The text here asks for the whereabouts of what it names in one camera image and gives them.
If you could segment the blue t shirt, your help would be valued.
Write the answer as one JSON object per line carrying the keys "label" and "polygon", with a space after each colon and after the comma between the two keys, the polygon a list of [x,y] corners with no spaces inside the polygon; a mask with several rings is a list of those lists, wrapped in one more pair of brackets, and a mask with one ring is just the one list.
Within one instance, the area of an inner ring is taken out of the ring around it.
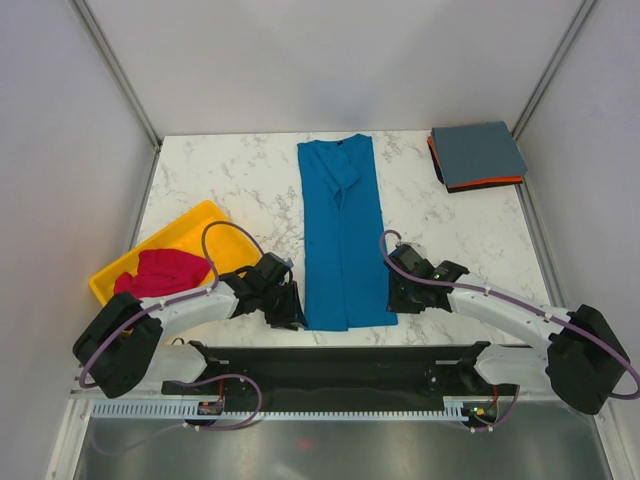
{"label": "blue t shirt", "polygon": [[304,209],[305,306],[311,330],[395,326],[379,249],[382,209],[371,137],[297,145]]}

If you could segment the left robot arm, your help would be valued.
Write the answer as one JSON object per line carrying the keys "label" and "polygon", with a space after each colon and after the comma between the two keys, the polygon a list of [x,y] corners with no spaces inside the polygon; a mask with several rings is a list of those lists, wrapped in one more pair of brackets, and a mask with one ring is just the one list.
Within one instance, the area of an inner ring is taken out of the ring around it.
{"label": "left robot arm", "polygon": [[292,265],[273,253],[212,283],[162,297],[114,295],[75,341],[83,369],[79,385],[99,388],[109,399],[142,383],[208,393],[219,382],[219,362],[200,341],[170,345],[168,339],[211,323],[259,311],[275,329],[306,327]]}

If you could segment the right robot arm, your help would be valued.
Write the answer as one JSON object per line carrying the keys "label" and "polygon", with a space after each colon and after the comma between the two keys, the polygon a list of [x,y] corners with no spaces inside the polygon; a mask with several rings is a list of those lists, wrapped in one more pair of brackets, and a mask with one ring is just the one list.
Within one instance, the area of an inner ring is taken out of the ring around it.
{"label": "right robot arm", "polygon": [[477,342],[459,363],[458,381],[477,394],[500,384],[552,391],[573,409],[598,414],[625,374],[629,357],[603,314],[537,304],[499,289],[451,261],[432,265],[411,245],[386,258],[388,308],[394,313],[439,309],[491,325],[521,346]]}

